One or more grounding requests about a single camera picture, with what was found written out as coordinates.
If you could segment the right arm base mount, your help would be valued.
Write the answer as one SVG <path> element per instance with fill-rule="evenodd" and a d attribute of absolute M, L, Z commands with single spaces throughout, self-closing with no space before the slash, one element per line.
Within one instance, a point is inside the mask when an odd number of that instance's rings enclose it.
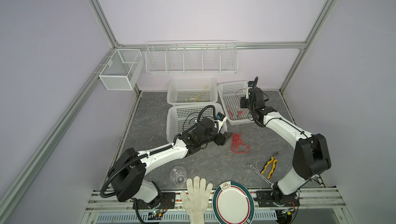
<path fill-rule="evenodd" d="M 283 195 L 281 192 L 272 190 L 256 191 L 254 201 L 258 202 L 259 207 L 297 207 L 300 206 L 299 197 L 296 193 Z"/>

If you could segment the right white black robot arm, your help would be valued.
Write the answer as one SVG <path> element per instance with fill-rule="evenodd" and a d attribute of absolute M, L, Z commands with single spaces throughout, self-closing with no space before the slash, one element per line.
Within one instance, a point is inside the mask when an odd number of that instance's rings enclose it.
<path fill-rule="evenodd" d="M 268 96 L 257 87 L 257 82 L 258 77 L 247 83 L 246 94 L 240 99 L 240 107 L 249 110 L 257 126 L 273 130 L 294 149 L 291 170 L 270 185 L 270 199 L 275 205 L 283 206 L 310 179 L 331 168 L 330 153 L 323 135 L 301 129 L 283 118 L 275 108 L 267 106 Z"/>

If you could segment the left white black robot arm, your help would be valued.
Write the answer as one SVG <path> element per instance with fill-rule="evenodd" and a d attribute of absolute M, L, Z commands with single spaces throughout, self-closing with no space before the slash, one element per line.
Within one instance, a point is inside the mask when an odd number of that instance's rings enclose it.
<path fill-rule="evenodd" d="M 162 165 L 202 150 L 211 142 L 225 145 L 232 136 L 230 132 L 221 132 L 226 120 L 227 116 L 217 112 L 211 104 L 198 113 L 193 126 L 176 134 L 171 143 L 150 150 L 127 149 L 109 169 L 100 196 L 115 196 L 119 202 L 141 200 L 151 209 L 159 206 L 164 199 L 163 194 L 158 185 L 146 181 L 145 176 Z"/>

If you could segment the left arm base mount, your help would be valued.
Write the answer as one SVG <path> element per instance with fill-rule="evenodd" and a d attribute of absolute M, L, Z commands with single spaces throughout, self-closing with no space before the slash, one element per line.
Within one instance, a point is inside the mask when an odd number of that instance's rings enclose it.
<path fill-rule="evenodd" d="M 138 199 L 133 204 L 135 210 L 174 209 L 176 204 L 175 192 L 164 192 L 157 196 L 152 202 L 146 203 Z"/>

